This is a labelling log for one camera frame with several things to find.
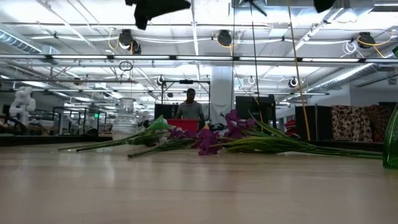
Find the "man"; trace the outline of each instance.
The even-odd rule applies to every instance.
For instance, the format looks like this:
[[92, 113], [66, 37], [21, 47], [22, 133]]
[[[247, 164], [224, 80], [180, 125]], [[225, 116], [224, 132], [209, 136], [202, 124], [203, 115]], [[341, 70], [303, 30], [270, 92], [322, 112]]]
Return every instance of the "man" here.
[[196, 102], [194, 99], [195, 90], [193, 88], [189, 88], [187, 90], [187, 99], [178, 106], [177, 115], [175, 115], [176, 119], [181, 119], [182, 116], [183, 119], [205, 120], [201, 104]]

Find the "table surface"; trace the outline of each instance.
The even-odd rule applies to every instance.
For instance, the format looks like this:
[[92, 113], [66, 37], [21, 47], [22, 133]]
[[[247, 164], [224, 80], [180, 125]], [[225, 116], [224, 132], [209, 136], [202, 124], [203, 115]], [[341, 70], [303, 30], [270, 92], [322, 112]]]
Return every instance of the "table surface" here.
[[381, 161], [0, 147], [0, 223], [398, 223]]

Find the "glass vase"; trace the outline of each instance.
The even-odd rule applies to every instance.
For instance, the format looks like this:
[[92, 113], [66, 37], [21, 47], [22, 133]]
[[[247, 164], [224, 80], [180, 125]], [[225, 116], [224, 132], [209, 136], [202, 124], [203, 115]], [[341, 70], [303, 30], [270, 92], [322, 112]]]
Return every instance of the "glass vase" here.
[[120, 140], [138, 132], [138, 120], [134, 114], [133, 98], [121, 98], [119, 112], [112, 127], [113, 140]]
[[390, 118], [384, 138], [383, 166], [398, 169], [398, 105]]

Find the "red container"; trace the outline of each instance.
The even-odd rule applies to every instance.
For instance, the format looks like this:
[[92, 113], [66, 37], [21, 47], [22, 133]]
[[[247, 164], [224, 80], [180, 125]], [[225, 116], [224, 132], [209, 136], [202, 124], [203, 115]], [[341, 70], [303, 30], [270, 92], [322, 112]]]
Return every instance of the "red container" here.
[[168, 119], [167, 123], [179, 127], [184, 131], [197, 131], [198, 121], [194, 119]]

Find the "green glass vase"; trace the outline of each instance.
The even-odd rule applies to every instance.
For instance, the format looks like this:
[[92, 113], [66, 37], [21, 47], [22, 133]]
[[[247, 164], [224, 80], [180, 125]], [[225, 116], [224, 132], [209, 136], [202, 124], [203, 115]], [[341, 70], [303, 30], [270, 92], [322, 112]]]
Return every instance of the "green glass vase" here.
[[398, 169], [398, 105], [392, 113], [384, 138], [383, 166]]

